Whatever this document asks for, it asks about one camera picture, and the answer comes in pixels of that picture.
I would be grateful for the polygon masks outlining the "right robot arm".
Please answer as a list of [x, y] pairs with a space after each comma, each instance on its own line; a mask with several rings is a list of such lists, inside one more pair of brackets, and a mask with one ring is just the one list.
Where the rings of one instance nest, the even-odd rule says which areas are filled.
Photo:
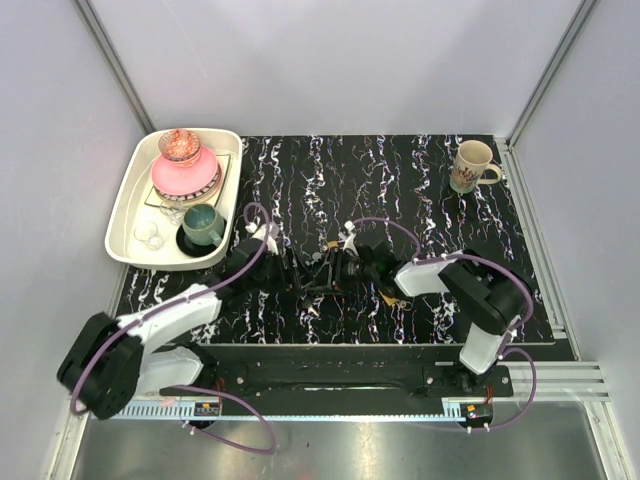
[[346, 295], [369, 283], [389, 300], [408, 301], [449, 293], [470, 322], [454, 371], [454, 384], [466, 396], [476, 396], [490, 383], [489, 370], [503, 355], [507, 336], [533, 312], [529, 286], [516, 273], [480, 255], [460, 250], [430, 259], [405, 260], [385, 240], [345, 236], [327, 246], [294, 277], [306, 295]]

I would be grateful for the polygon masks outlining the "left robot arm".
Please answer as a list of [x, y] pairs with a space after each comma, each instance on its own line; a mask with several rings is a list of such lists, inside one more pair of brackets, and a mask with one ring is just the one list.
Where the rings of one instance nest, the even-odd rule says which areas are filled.
[[91, 316], [57, 371], [71, 395], [71, 412], [106, 420], [138, 395], [185, 388], [208, 394], [216, 382], [211, 360], [196, 346], [166, 344], [213, 322], [226, 303], [252, 289], [293, 290], [304, 268], [292, 249], [251, 238], [210, 274], [157, 305], [117, 318]]

